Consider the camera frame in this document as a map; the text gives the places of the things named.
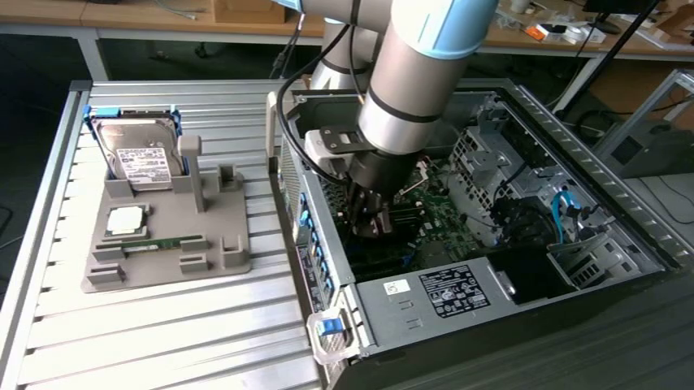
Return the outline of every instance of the desk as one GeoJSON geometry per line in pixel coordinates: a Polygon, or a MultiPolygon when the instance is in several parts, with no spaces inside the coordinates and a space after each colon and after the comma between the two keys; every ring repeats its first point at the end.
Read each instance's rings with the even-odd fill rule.
{"type": "MultiPolygon", "coordinates": [[[[510,1],[501,0],[501,6],[503,7],[510,1]]],[[[579,7],[573,6],[570,2],[563,0],[537,0],[537,2],[555,10],[574,7],[577,17],[585,17],[579,7]]],[[[170,4],[174,7],[211,8],[208,0],[171,0],[170,4]]],[[[210,11],[202,13],[198,20],[190,20],[160,9],[150,0],[124,0],[119,5],[87,3],[85,0],[0,0],[0,33],[75,38],[93,80],[108,80],[99,48],[101,38],[284,45],[287,36],[292,34],[296,18],[298,16],[294,15],[284,24],[216,23],[210,11]]],[[[310,15],[303,24],[299,45],[319,46],[322,34],[322,18],[310,15]]],[[[586,45],[581,57],[587,58],[589,61],[567,88],[555,110],[565,108],[615,42],[617,36],[607,36],[602,44],[586,45]]],[[[523,32],[501,29],[493,24],[479,52],[573,57],[578,47],[567,42],[538,42],[523,32]]],[[[694,53],[662,50],[643,38],[634,36],[617,58],[691,62],[694,53]]]]}

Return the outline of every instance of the hard drive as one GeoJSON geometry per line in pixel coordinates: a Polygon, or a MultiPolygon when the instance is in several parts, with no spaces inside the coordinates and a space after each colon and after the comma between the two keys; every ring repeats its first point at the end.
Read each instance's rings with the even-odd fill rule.
{"type": "Polygon", "coordinates": [[[84,121],[99,142],[111,179],[129,181],[136,191],[171,188],[171,177],[187,174],[178,152],[178,111],[97,109],[84,121]]]}

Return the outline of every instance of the power supply label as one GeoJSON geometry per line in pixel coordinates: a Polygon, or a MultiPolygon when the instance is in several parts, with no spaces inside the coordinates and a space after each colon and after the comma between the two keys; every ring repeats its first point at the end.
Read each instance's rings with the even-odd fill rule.
{"type": "Polygon", "coordinates": [[[420,275],[419,280],[443,319],[491,305],[468,266],[420,275]]]}

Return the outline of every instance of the blue cable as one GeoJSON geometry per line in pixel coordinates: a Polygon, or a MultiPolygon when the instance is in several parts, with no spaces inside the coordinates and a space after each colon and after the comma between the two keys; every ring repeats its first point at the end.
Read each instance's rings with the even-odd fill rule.
{"type": "Polygon", "coordinates": [[[559,244],[565,243],[565,230],[562,229],[562,221],[559,218],[559,206],[562,205],[562,198],[566,201],[567,206],[574,206],[574,208],[581,209],[582,206],[578,204],[578,201],[574,197],[574,194],[570,191],[559,191],[553,198],[553,217],[554,223],[557,224],[557,229],[559,230],[559,244]]]}

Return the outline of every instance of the slotted aluminum surface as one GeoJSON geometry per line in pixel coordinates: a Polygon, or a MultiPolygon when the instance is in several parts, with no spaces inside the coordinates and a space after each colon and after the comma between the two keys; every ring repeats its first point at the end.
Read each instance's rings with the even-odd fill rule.
{"type": "Polygon", "coordinates": [[[264,163],[264,102],[279,86],[267,80],[95,84],[93,107],[176,105],[184,134],[203,139],[200,167],[236,164],[252,270],[117,292],[80,291],[105,171],[83,126],[17,387],[320,388],[264,163]]]}

